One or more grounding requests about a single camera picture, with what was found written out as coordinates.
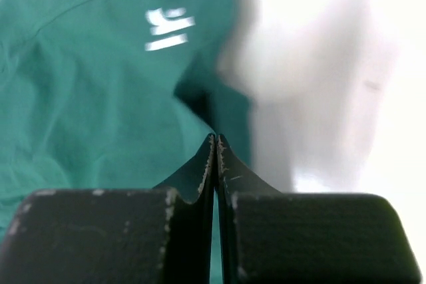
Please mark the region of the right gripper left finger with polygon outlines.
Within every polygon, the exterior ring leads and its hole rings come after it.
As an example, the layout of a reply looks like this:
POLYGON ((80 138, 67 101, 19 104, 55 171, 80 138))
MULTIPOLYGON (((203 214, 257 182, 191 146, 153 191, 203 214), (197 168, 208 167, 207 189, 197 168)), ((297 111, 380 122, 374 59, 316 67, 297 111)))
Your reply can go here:
POLYGON ((207 283, 215 137, 151 189, 38 190, 1 244, 2 283, 207 283))

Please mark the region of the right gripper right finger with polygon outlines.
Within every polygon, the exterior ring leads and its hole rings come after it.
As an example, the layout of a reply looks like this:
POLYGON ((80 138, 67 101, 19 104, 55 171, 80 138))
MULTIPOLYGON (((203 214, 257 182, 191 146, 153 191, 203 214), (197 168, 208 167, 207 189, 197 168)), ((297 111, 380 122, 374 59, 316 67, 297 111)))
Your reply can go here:
POLYGON ((374 194, 283 193, 216 141, 225 283, 420 283, 393 206, 374 194))

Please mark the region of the teal green shorts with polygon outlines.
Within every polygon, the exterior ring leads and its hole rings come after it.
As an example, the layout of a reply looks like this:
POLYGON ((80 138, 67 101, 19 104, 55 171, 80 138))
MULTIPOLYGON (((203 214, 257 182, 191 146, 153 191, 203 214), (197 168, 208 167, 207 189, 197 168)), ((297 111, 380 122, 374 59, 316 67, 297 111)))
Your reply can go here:
MULTIPOLYGON (((208 135, 249 162, 249 100, 218 72, 237 14, 238 0, 1 0, 1 244, 38 190, 151 189, 208 135)), ((223 282, 217 199, 207 283, 223 282)))

